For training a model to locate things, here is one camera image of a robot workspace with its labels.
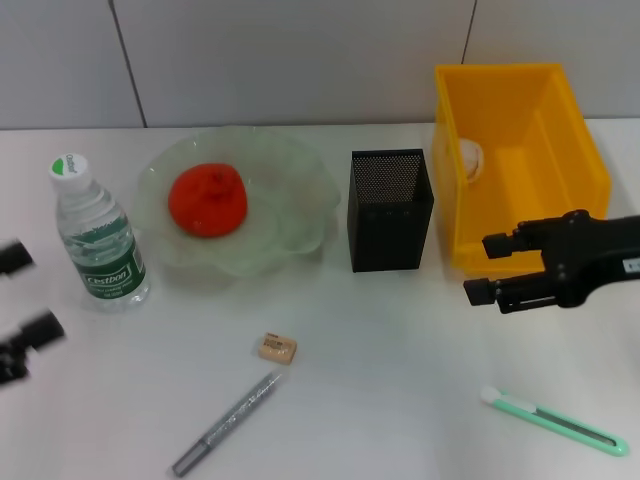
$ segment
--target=red fruit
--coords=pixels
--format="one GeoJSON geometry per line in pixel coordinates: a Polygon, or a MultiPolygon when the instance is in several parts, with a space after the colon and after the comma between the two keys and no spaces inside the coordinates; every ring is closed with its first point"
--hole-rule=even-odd
{"type": "Polygon", "coordinates": [[[232,232],[247,216],[247,194],[231,165],[205,163],[183,172],[169,192],[169,213],[186,232],[217,237],[232,232]]]}

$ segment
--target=white table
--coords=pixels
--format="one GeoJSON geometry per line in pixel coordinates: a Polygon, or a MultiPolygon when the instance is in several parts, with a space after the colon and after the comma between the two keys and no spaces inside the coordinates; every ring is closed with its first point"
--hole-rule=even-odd
{"type": "MultiPolygon", "coordinates": [[[[614,177],[612,216],[640,212],[640,120],[589,126],[614,177]]],[[[419,148],[431,129],[279,129],[317,148],[343,192],[333,244],[230,285],[169,276],[147,258],[150,298],[115,317],[81,306],[47,166],[85,154],[127,208],[138,173],[193,130],[0,133],[0,236],[20,238],[38,265],[0,282],[2,333],[48,307],[68,334],[31,357],[30,380],[0,390],[0,478],[166,478],[273,368],[251,354],[266,331],[299,342],[288,383],[189,479],[637,478],[640,282],[572,310],[472,308],[445,276],[433,221],[419,271],[351,272],[351,151],[419,148]],[[488,408],[485,384],[620,435],[632,454],[610,457],[488,408]]]]}

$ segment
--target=green utility knife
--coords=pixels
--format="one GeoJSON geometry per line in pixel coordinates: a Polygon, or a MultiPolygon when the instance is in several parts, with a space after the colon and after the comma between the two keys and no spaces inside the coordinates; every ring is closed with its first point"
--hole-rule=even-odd
{"type": "Polygon", "coordinates": [[[494,387],[484,387],[480,398],[492,407],[519,417],[527,422],[569,437],[577,442],[622,457],[629,454],[629,445],[620,437],[554,412],[545,407],[513,397],[494,387]]]}

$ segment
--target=bottle label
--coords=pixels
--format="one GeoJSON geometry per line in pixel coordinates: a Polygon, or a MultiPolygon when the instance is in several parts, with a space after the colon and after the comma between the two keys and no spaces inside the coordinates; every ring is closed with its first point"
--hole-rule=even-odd
{"type": "Polygon", "coordinates": [[[124,297],[133,292],[146,274],[135,238],[127,253],[111,263],[97,267],[75,265],[89,293],[105,300],[124,297]]]}

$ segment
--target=bottle cap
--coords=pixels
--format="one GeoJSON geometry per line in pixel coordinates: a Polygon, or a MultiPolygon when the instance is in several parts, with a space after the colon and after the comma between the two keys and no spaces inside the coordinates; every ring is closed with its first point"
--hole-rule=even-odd
{"type": "Polygon", "coordinates": [[[58,193],[80,192],[93,180],[87,159],[77,153],[60,155],[51,164],[49,177],[58,193]]]}

